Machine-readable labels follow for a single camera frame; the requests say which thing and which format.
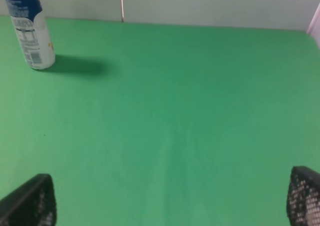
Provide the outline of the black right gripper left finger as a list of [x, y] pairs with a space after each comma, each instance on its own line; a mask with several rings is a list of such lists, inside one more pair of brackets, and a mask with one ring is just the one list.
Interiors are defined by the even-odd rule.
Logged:
[[1, 225], [56, 225], [57, 203], [50, 174], [37, 174], [0, 200]]

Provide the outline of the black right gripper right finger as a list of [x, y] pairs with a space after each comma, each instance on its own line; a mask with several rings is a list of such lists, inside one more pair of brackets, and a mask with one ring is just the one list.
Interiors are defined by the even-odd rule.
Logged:
[[306, 166], [291, 170], [286, 200], [290, 225], [320, 226], [320, 174]]

